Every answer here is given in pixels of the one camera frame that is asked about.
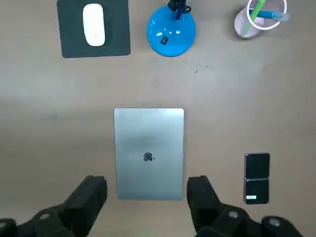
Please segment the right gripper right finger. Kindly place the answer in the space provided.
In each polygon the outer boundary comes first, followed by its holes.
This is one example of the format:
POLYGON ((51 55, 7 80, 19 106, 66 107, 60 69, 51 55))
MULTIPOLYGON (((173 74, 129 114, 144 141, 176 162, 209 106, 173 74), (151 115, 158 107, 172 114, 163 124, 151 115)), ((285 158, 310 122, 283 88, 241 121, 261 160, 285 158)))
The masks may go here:
POLYGON ((265 216, 260 222, 237 206, 222 203, 208 178, 190 177, 186 196, 197 237, 301 237, 288 220, 265 216))

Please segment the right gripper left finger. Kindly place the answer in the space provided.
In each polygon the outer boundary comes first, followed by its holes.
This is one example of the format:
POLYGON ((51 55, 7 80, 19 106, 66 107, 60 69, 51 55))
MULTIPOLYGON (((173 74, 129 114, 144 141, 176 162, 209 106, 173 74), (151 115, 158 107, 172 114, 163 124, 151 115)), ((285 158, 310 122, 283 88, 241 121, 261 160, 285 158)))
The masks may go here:
POLYGON ((108 194, 104 176, 86 176, 61 204, 45 208, 29 221, 17 225, 14 219, 0 220, 2 237, 86 237, 108 194))

